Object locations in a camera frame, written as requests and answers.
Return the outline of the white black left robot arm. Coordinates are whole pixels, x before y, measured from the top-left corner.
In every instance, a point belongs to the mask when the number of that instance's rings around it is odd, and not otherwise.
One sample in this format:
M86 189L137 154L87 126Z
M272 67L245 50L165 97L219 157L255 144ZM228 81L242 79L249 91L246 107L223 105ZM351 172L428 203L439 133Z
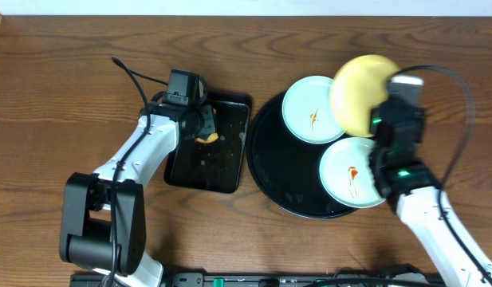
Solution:
M145 250L144 189L179 142L216 131L216 110L151 103L136 130L91 174L65 184L59 255L104 274L104 286L158 286L163 266Z

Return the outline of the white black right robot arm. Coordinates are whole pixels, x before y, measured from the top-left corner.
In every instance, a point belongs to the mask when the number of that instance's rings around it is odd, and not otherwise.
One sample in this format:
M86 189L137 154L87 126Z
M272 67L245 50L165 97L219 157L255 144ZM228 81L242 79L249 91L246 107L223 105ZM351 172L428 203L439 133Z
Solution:
M379 195L417 237L448 286L492 286L492 262L454 212L443 185L416 157L424 110L390 96L371 112L369 166Z

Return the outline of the pale green plate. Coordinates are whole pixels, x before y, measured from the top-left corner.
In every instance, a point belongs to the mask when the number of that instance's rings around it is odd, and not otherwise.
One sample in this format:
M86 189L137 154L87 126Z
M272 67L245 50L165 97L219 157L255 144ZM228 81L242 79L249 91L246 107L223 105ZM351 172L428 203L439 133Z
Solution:
M319 176L324 189L339 203L364 209L385 202L375 188L369 167L374 141L348 137L333 143L321 157Z
M326 144L344 134L331 109L333 82L330 77L304 77L285 93L281 104L282 118L298 139L309 144Z

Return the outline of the yellow green scrub sponge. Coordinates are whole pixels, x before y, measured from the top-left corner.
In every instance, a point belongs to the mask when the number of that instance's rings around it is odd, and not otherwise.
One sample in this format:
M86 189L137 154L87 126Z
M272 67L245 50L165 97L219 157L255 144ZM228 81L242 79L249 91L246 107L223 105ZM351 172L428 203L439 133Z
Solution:
M215 108L207 107L205 110L201 110L203 126L198 130L198 135L195 137L197 143L211 144L217 140L216 114Z

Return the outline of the yellow plastic plate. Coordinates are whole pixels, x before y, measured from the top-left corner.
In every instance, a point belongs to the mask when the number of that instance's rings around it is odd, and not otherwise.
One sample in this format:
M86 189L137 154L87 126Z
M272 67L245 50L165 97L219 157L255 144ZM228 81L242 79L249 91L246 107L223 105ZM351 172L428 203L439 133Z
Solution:
M386 82L398 65L380 55L356 57L344 64L331 87L330 105L344 132L369 138L371 110L388 98Z

